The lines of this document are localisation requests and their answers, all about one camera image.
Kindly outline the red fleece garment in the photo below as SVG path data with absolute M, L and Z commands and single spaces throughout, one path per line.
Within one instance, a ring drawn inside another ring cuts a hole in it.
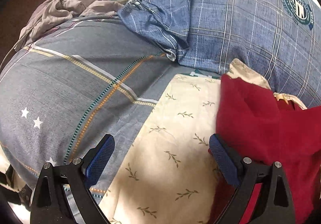
M 216 115 L 219 137 L 241 156 L 280 162 L 294 203 L 295 223 L 320 223 L 320 107 L 301 109 L 270 90 L 227 75 Z M 210 221 L 217 216 L 216 192 Z

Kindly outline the grey striped bed sheet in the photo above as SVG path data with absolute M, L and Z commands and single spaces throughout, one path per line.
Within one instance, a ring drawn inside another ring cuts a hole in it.
M 119 20 L 68 21 L 18 51 L 1 73 L 3 152 L 35 189 L 45 163 L 67 165 L 112 135 L 114 152 L 90 188 L 100 208 L 142 126 L 180 72 L 212 77 L 171 61 Z

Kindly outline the cream leaf-print cloth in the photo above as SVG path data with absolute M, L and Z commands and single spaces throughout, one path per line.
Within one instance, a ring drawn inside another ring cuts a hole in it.
M 219 79 L 172 78 L 100 202 L 109 222 L 209 221 L 220 178 L 208 152 L 219 101 Z

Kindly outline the grey crumpled garment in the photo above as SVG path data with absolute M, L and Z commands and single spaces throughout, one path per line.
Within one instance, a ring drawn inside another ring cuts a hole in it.
M 46 0 L 33 12 L 21 29 L 13 49 L 19 51 L 42 37 L 52 28 L 80 16 L 113 16 L 124 7 L 111 0 Z

